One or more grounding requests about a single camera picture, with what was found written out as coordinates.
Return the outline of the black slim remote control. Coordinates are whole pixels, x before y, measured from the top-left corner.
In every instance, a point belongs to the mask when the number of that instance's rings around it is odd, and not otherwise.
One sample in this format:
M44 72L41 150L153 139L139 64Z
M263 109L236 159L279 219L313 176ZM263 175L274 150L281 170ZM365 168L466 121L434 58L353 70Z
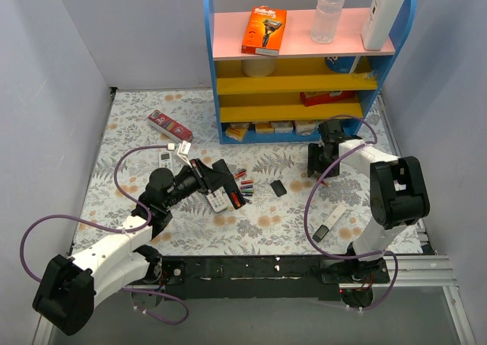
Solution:
M234 192L234 191L238 191L240 192L240 189L234 179L234 175L233 175L233 179L228 181L224 186L224 191L226 192L226 194L228 195L228 198L229 200L231 201L230 199L230 195L231 195L231 192Z

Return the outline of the black battery cover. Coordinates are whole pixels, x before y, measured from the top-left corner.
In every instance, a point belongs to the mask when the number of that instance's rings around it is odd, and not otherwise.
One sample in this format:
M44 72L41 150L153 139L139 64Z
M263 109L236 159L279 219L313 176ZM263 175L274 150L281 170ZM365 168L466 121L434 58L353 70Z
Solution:
M284 196L287 193L284 184L280 180L274 180L270 186L277 197Z

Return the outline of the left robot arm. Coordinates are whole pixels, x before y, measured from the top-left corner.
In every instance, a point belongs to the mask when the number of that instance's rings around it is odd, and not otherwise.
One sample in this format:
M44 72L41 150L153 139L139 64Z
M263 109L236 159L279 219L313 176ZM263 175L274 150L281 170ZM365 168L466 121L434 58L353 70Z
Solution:
M194 193L213 193L233 179L222 159L210 167L192 159L178 175L166 168L154 170L119 233L70 258L57 255L47 264L33 309L64 334L73 335L104 299L123 287L138 281L159 283L163 259L148 242L171 221L171 207Z

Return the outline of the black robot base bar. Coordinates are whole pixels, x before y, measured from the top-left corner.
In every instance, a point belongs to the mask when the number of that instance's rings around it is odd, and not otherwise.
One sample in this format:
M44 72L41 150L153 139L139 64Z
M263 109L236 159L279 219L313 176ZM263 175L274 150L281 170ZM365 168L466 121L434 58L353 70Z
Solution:
M137 285L189 299L315 298L339 301L339 287L366 289L390 280L383 259L370 264L323 255L166 256L153 259Z

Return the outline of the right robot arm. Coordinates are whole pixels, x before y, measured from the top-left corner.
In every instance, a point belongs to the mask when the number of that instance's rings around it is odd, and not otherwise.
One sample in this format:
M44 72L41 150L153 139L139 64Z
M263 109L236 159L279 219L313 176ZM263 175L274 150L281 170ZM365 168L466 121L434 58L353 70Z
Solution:
M347 164L369 179L371 220L344 255L329 254L336 262L329 272L361 282L380 269L386 249L406 227L414 225L430 212L430 203L417 158L398 157L374 147L372 141L345 134L338 118L323 121L317 127L318 143L307 147L307 176L319 174L318 181L339 175Z

